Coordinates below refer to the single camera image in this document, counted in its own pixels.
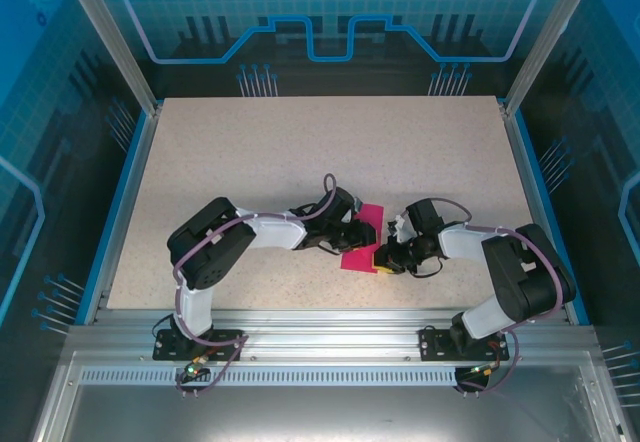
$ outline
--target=metal plate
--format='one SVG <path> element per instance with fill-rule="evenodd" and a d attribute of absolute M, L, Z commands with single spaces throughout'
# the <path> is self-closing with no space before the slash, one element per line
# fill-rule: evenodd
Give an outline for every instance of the metal plate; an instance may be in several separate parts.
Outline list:
<path fill-rule="evenodd" d="M 436 328 L 424 328 L 418 331 L 420 340 L 420 359 L 423 362 L 439 361 L 461 361 L 461 362 L 491 362 L 496 360 L 496 353 L 489 347 L 489 342 L 504 345 L 500 349 L 500 360 L 509 360 L 509 349 L 504 335 L 490 335 L 486 337 L 486 343 L 480 341 L 473 347 L 467 349 L 465 354 L 458 353 L 449 335 L 449 330 L 438 330 Z"/>
<path fill-rule="evenodd" d="M 226 342 L 227 340 L 242 337 L 242 335 L 243 332 L 241 330 L 212 330 L 209 340 L 212 342 Z M 159 330 L 156 344 L 153 348 L 153 360 L 182 360 L 186 362 L 198 355 L 202 355 L 208 349 L 205 346 L 195 345 L 194 348 L 184 351 L 177 341 L 176 332 L 173 329 Z M 233 345 L 219 347 L 215 352 L 209 354 L 209 361 L 227 361 L 235 350 Z"/>

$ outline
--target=white work surface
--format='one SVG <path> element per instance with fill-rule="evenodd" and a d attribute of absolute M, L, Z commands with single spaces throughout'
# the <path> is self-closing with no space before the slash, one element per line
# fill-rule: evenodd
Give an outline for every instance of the white work surface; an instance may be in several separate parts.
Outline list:
<path fill-rule="evenodd" d="M 282 211 L 317 202 L 326 172 L 382 205 L 384 227 L 429 196 L 464 204 L 481 225 L 531 221 L 494 97 L 167 99 L 108 307 L 173 306 L 167 238 L 212 199 Z M 462 216 L 436 207 L 445 220 Z M 419 280 L 341 270 L 319 249 L 258 249 L 216 286 L 214 307 L 467 307 L 492 293 L 486 267 L 466 260 Z"/>

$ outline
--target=enclosure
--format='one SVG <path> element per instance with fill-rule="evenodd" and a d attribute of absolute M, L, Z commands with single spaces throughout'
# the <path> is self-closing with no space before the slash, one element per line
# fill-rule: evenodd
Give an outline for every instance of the enclosure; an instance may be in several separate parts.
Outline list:
<path fill-rule="evenodd" d="M 2 440 L 636 440 L 640 0 L 0 2 Z M 578 294 L 476 400 L 416 331 L 490 297 L 482 266 L 248 251 L 212 312 L 248 342 L 182 401 L 167 238 L 326 172 L 385 227 L 427 196 L 535 222 Z"/>

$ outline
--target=red object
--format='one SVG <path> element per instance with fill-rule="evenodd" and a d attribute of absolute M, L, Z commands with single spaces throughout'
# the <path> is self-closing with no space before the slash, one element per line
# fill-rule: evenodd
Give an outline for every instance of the red object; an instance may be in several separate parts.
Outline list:
<path fill-rule="evenodd" d="M 363 247 L 362 249 L 347 252 L 342 255 L 341 269 L 357 270 L 359 272 L 367 272 L 375 274 L 378 271 L 373 268 L 373 253 L 380 247 L 380 238 L 382 236 L 382 219 L 384 208 L 380 205 L 364 204 L 362 210 L 356 215 L 356 219 L 368 222 L 376 229 L 376 243 Z"/>

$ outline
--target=blue frame edge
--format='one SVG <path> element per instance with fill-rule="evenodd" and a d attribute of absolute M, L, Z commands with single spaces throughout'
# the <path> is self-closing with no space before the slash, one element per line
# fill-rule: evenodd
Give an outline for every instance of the blue frame edge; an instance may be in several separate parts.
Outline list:
<path fill-rule="evenodd" d="M 140 117 L 138 118 L 138 123 L 136 124 L 136 130 L 134 131 L 133 138 L 131 139 L 129 152 L 127 152 L 127 157 L 125 158 L 124 165 L 122 166 L 122 172 L 120 174 L 120 179 L 118 180 L 118 185 L 116 186 L 116 191 L 113 194 L 111 207 L 109 208 L 109 214 L 107 215 L 107 220 L 104 224 L 104 229 L 102 230 L 102 236 L 100 237 L 100 243 L 98 244 L 98 249 L 96 250 L 96 255 L 93 258 L 93 264 L 91 265 L 91 271 L 89 272 L 89 277 L 87 278 L 87 285 L 84 289 L 82 300 L 80 300 L 80 307 L 78 307 L 78 312 L 75 319 L 76 325 L 84 325 L 83 321 L 86 319 L 89 313 L 93 293 L 97 289 L 98 274 L 100 273 L 100 269 L 102 268 L 102 264 L 104 262 L 105 252 L 107 250 L 107 246 L 109 245 L 109 239 L 111 239 L 111 235 L 113 233 L 113 226 L 116 221 L 116 216 L 118 215 L 118 210 L 120 210 L 120 203 L 122 202 L 124 189 L 127 186 L 127 182 L 129 181 L 129 176 L 131 174 L 133 159 L 135 158 L 136 152 L 138 150 L 142 131 L 146 123 L 147 114 L 142 110 L 140 111 Z"/>
<path fill-rule="evenodd" d="M 549 227 L 551 229 L 551 238 L 555 243 L 556 250 L 558 251 L 560 259 L 562 259 L 562 262 L 567 267 L 567 270 L 571 274 L 571 277 L 573 277 L 573 280 L 576 281 L 576 298 L 573 301 L 573 308 L 576 312 L 576 316 L 578 317 L 578 323 L 580 325 L 589 325 L 591 322 L 589 321 L 589 316 L 587 315 L 587 310 L 584 305 L 584 301 L 582 300 L 580 286 L 578 285 L 575 272 L 573 271 L 573 267 L 571 266 L 569 253 L 567 252 L 567 247 L 564 245 L 564 240 L 562 239 L 562 234 L 560 233 L 560 226 L 558 225 L 556 214 L 553 211 L 553 206 L 551 205 L 551 198 L 549 197 L 547 187 L 544 185 L 542 171 L 540 170 L 540 165 L 538 164 L 536 154 L 533 151 L 531 137 L 529 137 L 529 131 L 527 130 L 527 126 L 525 124 L 524 117 L 522 116 L 522 112 L 520 112 L 520 109 L 516 111 L 515 119 L 516 123 L 518 124 L 520 135 L 522 136 L 522 141 L 524 142 L 524 149 L 527 152 L 527 158 L 529 159 L 529 163 L 531 164 L 531 171 L 533 172 L 533 178 L 536 184 L 536 188 L 538 189 L 538 192 L 540 194 L 540 200 L 542 200 L 542 210 L 544 210 L 544 213 L 547 216 L 547 220 L 549 222 Z"/>

